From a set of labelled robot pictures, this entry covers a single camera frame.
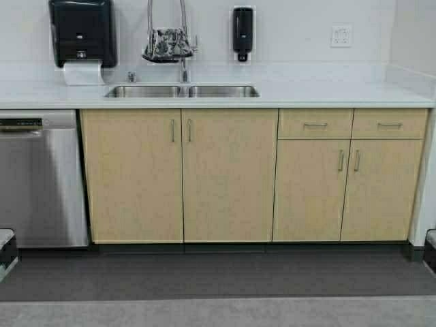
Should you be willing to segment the robot base left corner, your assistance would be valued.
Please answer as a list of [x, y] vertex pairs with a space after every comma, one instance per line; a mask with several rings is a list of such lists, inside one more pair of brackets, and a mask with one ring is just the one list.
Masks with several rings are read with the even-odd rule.
[[1, 228], [1, 281], [18, 263], [16, 233], [12, 229]]

